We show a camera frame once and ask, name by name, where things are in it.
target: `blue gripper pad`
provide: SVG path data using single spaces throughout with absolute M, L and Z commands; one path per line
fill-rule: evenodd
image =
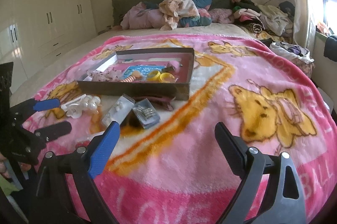
M 119 139 L 119 124 L 113 121 L 104 132 L 101 142 L 90 157 L 88 174 L 92 179 L 101 174 Z
M 33 109 L 37 112 L 54 109 L 60 106 L 60 101 L 58 98 L 47 99 L 37 102 Z

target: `cabinet handle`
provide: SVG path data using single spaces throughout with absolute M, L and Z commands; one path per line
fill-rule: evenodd
M 11 29 L 11 36 L 12 36 L 12 43 L 14 43 L 14 39 L 13 39 L 13 31 Z
M 15 40 L 17 41 L 17 37 L 16 37 L 16 30 L 15 30 L 15 27 L 14 27 L 14 34 L 15 34 Z

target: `white curtain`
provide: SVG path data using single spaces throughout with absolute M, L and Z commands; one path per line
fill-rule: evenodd
M 308 48 L 312 54 L 316 25 L 311 9 L 310 0 L 295 0 L 293 43 Z

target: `yellow ring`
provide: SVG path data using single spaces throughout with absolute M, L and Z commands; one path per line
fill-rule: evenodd
M 157 81 L 159 79 L 160 72 L 158 70 L 151 71 L 147 74 L 148 81 Z
M 159 81 L 162 83 L 174 83 L 176 78 L 170 73 L 162 73 L 159 77 Z

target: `pink puff ball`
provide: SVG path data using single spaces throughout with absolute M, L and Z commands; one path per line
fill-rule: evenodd
M 170 67 L 170 66 L 174 67 L 174 71 L 172 71 L 171 73 L 173 75 L 177 75 L 179 73 L 179 71 L 180 71 L 180 63 L 179 63 L 179 61 L 176 61 L 176 60 L 169 61 L 166 67 Z

